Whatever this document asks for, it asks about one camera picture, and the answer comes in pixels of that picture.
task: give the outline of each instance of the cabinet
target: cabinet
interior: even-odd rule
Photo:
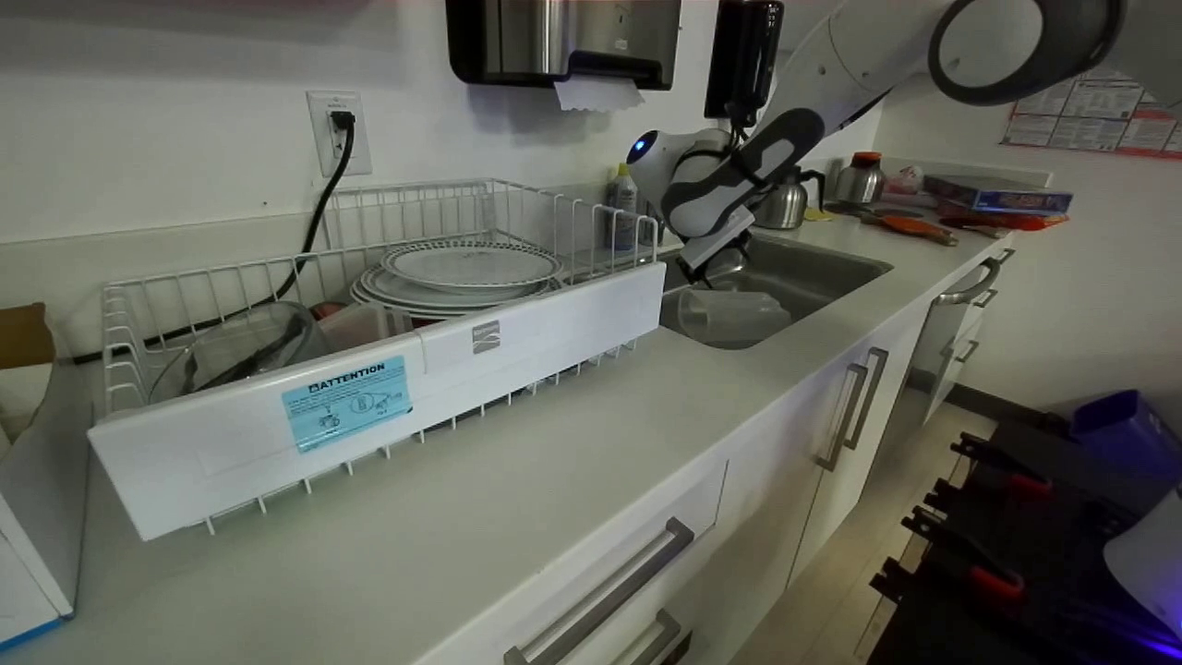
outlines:
[[[714,665],[749,639],[782,587],[850,517],[880,452],[922,309],[905,309],[789,387],[729,457],[717,537],[729,544],[669,612],[696,628],[692,661]]]
[[[986,330],[986,305],[997,301],[997,271],[1011,259],[1011,248],[1005,248],[997,259],[986,259],[983,265],[989,265],[989,277],[979,280],[983,288],[977,292],[963,292],[963,304],[962,304],[962,324],[948,339],[948,347],[943,351],[946,362],[943,362],[943,377],[936,382],[936,397],[932,397],[932,408],[922,414],[922,422],[948,399],[948,392],[957,387],[967,358],[983,347],[983,330]]]
[[[420,665],[601,665],[624,654],[709,558],[723,467],[631,505]]]
[[[794,563],[794,578],[808,570],[808,563],[840,533],[840,525],[853,512],[862,498],[862,489],[877,467],[887,431],[887,419],[905,382],[910,355],[920,339],[920,313],[922,309],[864,339],[864,347],[850,362],[850,410],[842,410],[842,422],[832,422],[821,437],[814,437],[821,483],[814,496],[808,527]]]

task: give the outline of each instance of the power cord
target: power cord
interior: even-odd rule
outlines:
[[[351,154],[356,154],[356,139],[360,139],[360,119],[356,119],[351,111],[331,111],[329,121],[331,121],[338,132],[344,132],[344,148],[340,148],[340,159],[338,159],[338,165],[331,165],[331,172],[329,172],[329,180],[325,180],[325,187],[323,187],[323,196],[319,196],[319,204],[313,204],[313,212],[310,212],[310,218],[307,218],[304,244],[301,244],[301,259],[293,264],[293,271],[287,271],[287,277],[282,280],[282,288],[275,288],[275,292],[269,292],[265,301],[260,301],[260,304],[248,304],[248,305],[240,305],[240,309],[230,309],[224,318],[206,318],[206,323],[197,323],[197,324],[180,324],[180,330],[171,330],[171,331],[154,331],[154,337],[149,339],[149,347],[166,342],[166,339],[176,339],[176,337],[189,337],[189,331],[197,331],[197,330],[218,330],[223,323],[232,323],[232,318],[240,318],[240,313],[254,309],[254,305],[278,304],[282,296],[287,296],[287,292],[297,288],[297,280],[301,280],[301,272],[304,272],[304,265],[307,265],[307,252],[319,244],[319,232],[323,232],[323,225],[325,225],[325,207],[329,207],[329,201],[331,201],[331,191],[338,191],[338,185],[340,185],[340,179],[344,179],[344,169],[346,169],[346,164],[351,164]],[[105,351],[73,355],[73,367],[90,367],[90,362],[101,362],[101,358],[105,358]]]

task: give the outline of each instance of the wall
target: wall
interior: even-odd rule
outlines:
[[[963,385],[1069,410],[1144,387],[1182,424],[1182,164],[1000,148],[1005,106],[962,106],[932,86],[890,96],[887,154],[1053,169],[1073,223],[1020,236]]]
[[[823,9],[800,0],[786,39]],[[0,0],[0,305],[94,318],[95,280],[287,256],[323,185],[307,89],[363,96],[360,185],[597,180],[634,132],[706,126],[714,16],[682,0],[674,92],[562,113],[543,89],[462,86],[440,0]]]

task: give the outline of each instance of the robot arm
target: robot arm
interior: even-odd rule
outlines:
[[[1174,89],[1155,92],[1182,105],[1174,68],[1161,68],[1182,53],[1170,38],[1180,23],[1180,0],[853,0],[777,64],[777,96],[748,145],[722,128],[647,132],[629,151],[631,179],[697,271],[754,225],[748,201],[757,187],[789,179],[800,154],[894,86],[932,75],[962,105],[1009,105],[1111,53],[1111,68]]]

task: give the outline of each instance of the sticker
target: sticker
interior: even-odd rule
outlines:
[[[286,392],[297,452],[319,452],[382,422],[409,414],[405,362],[387,358]]]

